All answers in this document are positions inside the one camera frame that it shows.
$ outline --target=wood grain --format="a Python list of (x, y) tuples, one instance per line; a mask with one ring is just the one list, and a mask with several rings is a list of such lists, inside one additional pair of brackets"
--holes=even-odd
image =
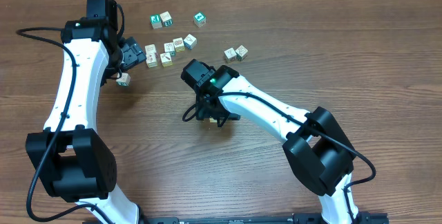
[[(181, 218), (319, 212), (294, 177), (280, 144), (248, 120), (222, 129), (181, 121), (193, 91), (180, 79), (191, 59), (221, 66), (223, 51), (249, 49), (230, 65), (290, 105), (329, 109), (353, 145), (376, 165), (374, 181), (354, 188), (360, 210), (391, 223), (442, 223), (441, 0), (117, 0), (125, 36), (141, 45), (191, 33), (192, 51), (174, 65), (131, 71), (131, 86), (102, 88), (98, 131), (115, 154), (118, 184), (148, 216)], [(86, 0), (1, 0), (0, 223), (33, 223), (25, 200), (34, 169), (27, 133), (41, 131), (61, 72), (58, 47), (15, 35), (61, 27), (85, 15)], [(152, 30), (148, 16), (168, 10), (174, 25)], [(208, 23), (198, 28), (197, 11)], [(53, 32), (39, 32), (53, 39)], [(369, 170), (355, 160), (355, 178)], [(38, 184), (36, 213), (71, 204)], [(54, 223), (79, 223), (85, 211)]]

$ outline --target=wooden table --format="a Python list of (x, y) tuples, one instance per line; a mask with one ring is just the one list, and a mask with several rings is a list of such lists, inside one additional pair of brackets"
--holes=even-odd
[[(118, 164), (118, 184), (148, 216), (182, 218), (320, 212), (317, 197), (292, 174), (280, 143), (241, 119), (222, 129), (181, 121), (194, 92), (180, 79), (196, 58), (215, 67), (223, 51), (249, 49), (230, 66), (254, 86), (302, 109), (329, 109), (378, 170), (354, 188), (362, 211), (391, 223), (442, 222), (442, 0), (116, 0), (125, 37), (141, 45), (191, 33), (194, 50), (173, 66), (131, 70), (128, 88), (101, 90), (98, 132)], [(0, 223), (34, 223), (25, 201), (34, 173), (26, 135), (42, 130), (57, 93), (60, 48), (15, 35), (62, 27), (86, 14), (86, 0), (0, 0)], [(170, 28), (149, 16), (168, 10)], [(192, 16), (202, 11), (203, 28)], [(38, 35), (59, 41), (55, 32)], [(354, 177), (369, 174), (359, 159)], [(40, 216), (73, 204), (47, 196)], [(93, 218), (81, 210), (54, 223)]]

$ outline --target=wooden surface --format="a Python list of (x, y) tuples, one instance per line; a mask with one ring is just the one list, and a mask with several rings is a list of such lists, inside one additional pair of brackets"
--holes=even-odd
[[(292, 174), (281, 145), (248, 120), (222, 129), (181, 121), (194, 92), (180, 79), (196, 58), (215, 67), (223, 50), (249, 49), (232, 68), (254, 86), (302, 109), (329, 109), (378, 170), (354, 188), (359, 209), (391, 223), (442, 223), (442, 0), (117, 0), (126, 37), (141, 45), (191, 33), (194, 50), (173, 66), (131, 71), (129, 88), (105, 85), (98, 132), (115, 154), (118, 184), (148, 216), (221, 217), (319, 212)], [(0, 223), (33, 223), (25, 209), (34, 173), (27, 133), (42, 130), (55, 100), (60, 48), (15, 35), (62, 27), (86, 0), (0, 0)], [(149, 16), (168, 10), (170, 28)], [(197, 28), (202, 11), (207, 25)], [(39, 32), (59, 40), (59, 34)], [(369, 169), (355, 162), (355, 178)], [(38, 184), (36, 213), (71, 207)], [(54, 223), (80, 223), (84, 210)]]

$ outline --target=black cable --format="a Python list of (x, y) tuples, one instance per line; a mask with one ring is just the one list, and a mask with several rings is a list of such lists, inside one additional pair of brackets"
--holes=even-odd
[(119, 32), (117, 34), (117, 41), (119, 42), (119, 40), (123, 37), (123, 32), (124, 32), (124, 13), (123, 13), (123, 7), (121, 5), (117, 4), (117, 7), (122, 14), (122, 27), (119, 29)]
[[(218, 97), (229, 96), (229, 95), (242, 95), (242, 96), (245, 96), (245, 97), (251, 97), (251, 98), (253, 98), (255, 100), (258, 100), (258, 101), (262, 102), (263, 104), (268, 106), (270, 109), (272, 109), (275, 112), (281, 114), (282, 117), (287, 118), (289, 121), (292, 121), (293, 123), (299, 125), (301, 128), (304, 128), (304, 129), (310, 131), (310, 133), (312, 133), (312, 134), (314, 134), (316, 136), (321, 136), (321, 137), (325, 138), (326, 140), (328, 140), (330, 142), (333, 142), (334, 144), (337, 144), (338, 146), (342, 147), (343, 149), (345, 149), (346, 151), (352, 153), (353, 155), (359, 157), (362, 161), (364, 161), (370, 167), (370, 169), (372, 170), (372, 174), (369, 177), (364, 178), (364, 179), (360, 179), (360, 180), (356, 180), (354, 182), (347, 183), (344, 186), (344, 188), (343, 188), (344, 196), (345, 196), (345, 201), (347, 203), (347, 208), (348, 208), (348, 211), (349, 211), (348, 213), (350, 215), (352, 223), (354, 223), (354, 217), (353, 217), (352, 209), (350, 207), (350, 201), (349, 201), (349, 198), (348, 198), (348, 193), (349, 193), (348, 188), (353, 186), (353, 185), (358, 185), (358, 184), (366, 183), (368, 181), (373, 180), (373, 178), (376, 176), (376, 168), (374, 167), (373, 163), (370, 160), (368, 160), (368, 158), (366, 158), (363, 154), (357, 152), (355, 149), (352, 149), (352, 148), (346, 146), (345, 144), (343, 144), (343, 143), (333, 139), (332, 137), (329, 137), (328, 135), (326, 135), (325, 133), (323, 133), (321, 131), (318, 131), (318, 130), (312, 128), (312, 127), (304, 125), (304, 123), (302, 123), (299, 120), (295, 120), (293, 117), (291, 117), (290, 115), (284, 113), (283, 111), (281, 111), (276, 106), (270, 104), (268, 101), (262, 99), (261, 97), (259, 97), (257, 95), (251, 94), (251, 93), (228, 92), (228, 93), (221, 93), (219, 95), (215, 95), (215, 96), (211, 96), (211, 97), (206, 97), (201, 102), (197, 102), (197, 103), (193, 104), (189, 109), (187, 109), (187, 111), (182, 116), (182, 120), (184, 122), (188, 122), (189, 120), (192, 120), (198, 114), (198, 111), (201, 109), (201, 107), (197, 108), (197, 106), (202, 105), (205, 102), (209, 102), (211, 100), (214, 100), (214, 99), (216, 99)], [(186, 116), (190, 113), (190, 111), (192, 111), (192, 109), (195, 109), (195, 113), (191, 117), (186, 119)]]
[(34, 189), (35, 189), (35, 185), (37, 184), (38, 178), (40, 176), (41, 170), (43, 168), (43, 165), (45, 163), (45, 161), (48, 158), (49, 153), (53, 150), (53, 146), (55, 145), (56, 141), (57, 141), (57, 137), (61, 131), (61, 128), (63, 127), (64, 121), (66, 120), (66, 117), (68, 117), (68, 110), (69, 110), (69, 105), (70, 105), (70, 101), (72, 100), (72, 95), (74, 92), (74, 87), (75, 87), (75, 79), (77, 78), (77, 63), (75, 62), (75, 58), (74, 55), (72, 54), (72, 52), (63, 44), (60, 44), (57, 41), (53, 41), (51, 39), (46, 39), (43, 37), (38, 37), (38, 36), (34, 36), (34, 35), (29, 35), (29, 34), (25, 34), (25, 32), (28, 31), (34, 31), (34, 30), (55, 30), (55, 31), (63, 31), (63, 29), (61, 28), (49, 28), (49, 27), (35, 27), (35, 28), (24, 28), (21, 30), (17, 30), (16, 34), (20, 35), (22, 37), (27, 37), (27, 38), (31, 38), (34, 40), (38, 40), (38, 41), (44, 41), (47, 42), (49, 44), (53, 44), (56, 45), (60, 48), (63, 48), (63, 50), (65, 50), (70, 57), (70, 60), (72, 62), (72, 79), (70, 81), (70, 87), (69, 87), (69, 92), (68, 92), (68, 97), (66, 98), (66, 103), (64, 105), (64, 109), (61, 112), (61, 118), (60, 118), (60, 122), (57, 126), (57, 128), (55, 129), (55, 132), (49, 142), (48, 148), (46, 148), (43, 156), (41, 157), (40, 163), (37, 166), (37, 168), (35, 169), (35, 174), (34, 177), (32, 178), (31, 184), (29, 186), (29, 191), (28, 191), (28, 197), (26, 199), (26, 211), (28, 212), (29, 217), (34, 220), (34, 221), (38, 221), (38, 222), (48, 222), (48, 221), (53, 221), (55, 219), (58, 219), (62, 216), (65, 216), (69, 213), (72, 213), (73, 211), (77, 210), (77, 209), (81, 209), (81, 208), (85, 208), (85, 207), (90, 207), (91, 211), (97, 211), (97, 213), (102, 216), (102, 218), (108, 223), (108, 224), (113, 224), (113, 222), (107, 217), (107, 215), (105, 215), (105, 213), (103, 211), (100, 210), (100, 208), (98, 208), (96, 205), (94, 204), (81, 204), (81, 205), (77, 205), (75, 207), (72, 207), (70, 209), (67, 209), (59, 214), (56, 214), (54, 216), (51, 217), (38, 217), (34, 214), (34, 212), (32, 211), (32, 195), (34, 194)]

